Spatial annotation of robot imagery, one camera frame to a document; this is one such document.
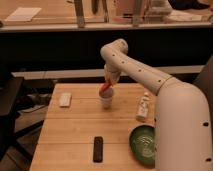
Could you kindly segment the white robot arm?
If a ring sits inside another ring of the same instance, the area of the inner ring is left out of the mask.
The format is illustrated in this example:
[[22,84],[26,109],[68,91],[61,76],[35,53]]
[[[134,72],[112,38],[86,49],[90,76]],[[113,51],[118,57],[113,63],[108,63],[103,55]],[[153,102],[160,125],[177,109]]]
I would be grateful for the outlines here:
[[156,95],[155,170],[213,171],[212,124],[205,94],[127,53],[123,39],[101,48],[105,79],[116,84],[124,72]]

